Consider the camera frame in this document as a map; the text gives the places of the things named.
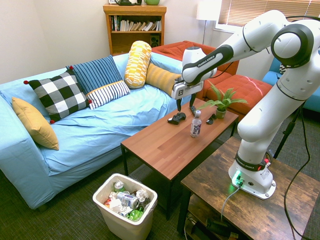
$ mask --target green plant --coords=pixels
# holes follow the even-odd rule
[[[205,104],[198,107],[197,110],[204,109],[206,107],[212,107],[217,106],[217,109],[220,112],[224,112],[231,104],[233,103],[247,103],[245,99],[242,98],[236,98],[231,99],[232,96],[236,93],[236,91],[233,91],[233,88],[229,88],[225,93],[221,90],[219,90],[214,84],[209,82],[211,84],[212,90],[215,92],[217,100],[208,100]]]

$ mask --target plastic water bottle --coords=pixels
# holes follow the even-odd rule
[[[192,119],[191,123],[191,137],[197,138],[200,134],[201,124],[202,121],[200,119],[201,111],[197,110],[195,111],[194,118]]]

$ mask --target potted plant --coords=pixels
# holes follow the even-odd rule
[[[214,84],[209,82],[211,84],[212,90],[215,92],[217,100],[208,100],[205,104],[198,107],[197,110],[204,109],[208,106],[217,106],[215,115],[218,119],[223,119],[226,115],[227,108],[233,104],[233,103],[247,103],[245,99],[242,98],[236,98],[231,99],[232,96],[236,93],[236,91],[233,91],[233,88],[229,88],[225,93],[221,90],[219,90]]]

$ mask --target yellow pillow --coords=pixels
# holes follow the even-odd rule
[[[179,78],[180,76],[181,74],[169,72],[150,63],[146,72],[145,83],[161,89],[171,97],[175,79]]]
[[[151,47],[148,43],[135,41],[132,44],[124,72],[124,82],[129,88],[139,89],[145,85],[150,58]]]
[[[12,107],[36,143],[49,149],[59,150],[54,130],[34,106],[22,99],[12,97]]]

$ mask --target coffee table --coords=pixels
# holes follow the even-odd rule
[[[193,105],[198,108],[204,103],[204,101],[196,98]],[[186,120],[182,120],[179,125],[168,123],[168,119],[178,113],[176,110],[121,143],[125,175],[128,176],[127,150],[149,168],[163,176],[167,185],[166,203],[163,206],[166,210],[167,220],[170,218],[173,182],[177,179],[177,176],[187,170],[187,166],[232,124],[231,135],[233,135],[238,115],[227,111],[224,119],[216,119],[212,125],[206,124],[206,121],[215,111],[215,106],[201,110],[202,126],[197,138],[190,136],[193,115],[189,109],[189,104],[184,104],[181,107],[181,112],[185,113]]]
[[[207,218],[219,221],[225,199],[236,188],[228,169],[234,162],[240,140],[231,137],[182,181],[182,202],[177,230],[184,232],[187,212],[203,225]],[[297,170],[273,159],[269,167],[276,182],[274,194],[266,200],[239,190],[226,203],[223,216],[251,240],[293,240],[285,215],[284,193]],[[320,191],[320,182],[299,173],[287,194],[287,210],[294,227],[303,234]],[[216,235],[220,240],[225,236]]]

